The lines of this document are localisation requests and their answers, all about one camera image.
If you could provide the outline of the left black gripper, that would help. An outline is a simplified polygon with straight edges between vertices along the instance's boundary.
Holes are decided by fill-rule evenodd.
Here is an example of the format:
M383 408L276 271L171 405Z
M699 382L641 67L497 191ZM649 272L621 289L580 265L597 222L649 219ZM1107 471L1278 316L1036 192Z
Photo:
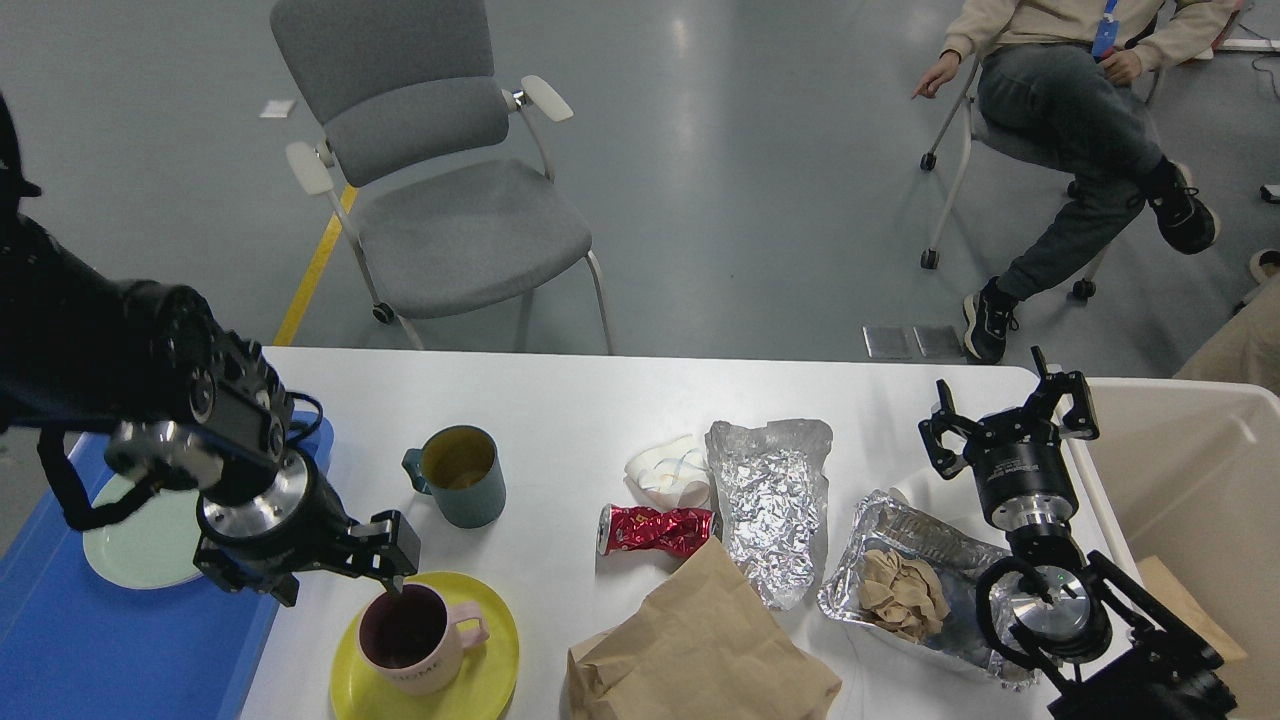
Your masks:
M398 510L358 523L314 459L291 451L274 482L239 506L201 498L195 565L220 589L271 596L296 605L298 573L324 570L379 582L401 594L419 573L421 541Z

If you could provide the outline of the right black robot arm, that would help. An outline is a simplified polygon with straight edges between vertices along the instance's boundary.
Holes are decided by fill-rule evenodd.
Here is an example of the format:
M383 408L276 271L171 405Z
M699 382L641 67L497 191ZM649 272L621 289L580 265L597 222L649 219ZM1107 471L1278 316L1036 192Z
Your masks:
M1055 719L1225 719L1236 697L1219 676L1220 653L1074 541L1079 501L1061 445L1098 438L1094 405L1080 372L1051 369L1039 348L1032 355L1039 382L1020 406L970 419L938 380L938 405L919 425L942 478L972 470L982 516L1010 548L975 584L980 634L1052 683Z

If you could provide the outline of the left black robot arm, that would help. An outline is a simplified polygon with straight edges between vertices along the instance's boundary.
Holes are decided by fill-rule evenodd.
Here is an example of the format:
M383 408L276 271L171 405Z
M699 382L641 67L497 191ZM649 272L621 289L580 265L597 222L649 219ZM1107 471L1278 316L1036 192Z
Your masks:
M402 512L351 518L302 443L292 391L260 343L223 329L186 284L110 281L20 205L24 173L3 113L3 427L38 432L67 525L115 525L164 491L196 491L193 565L227 592L292 606L301 571L399 593L420 541Z

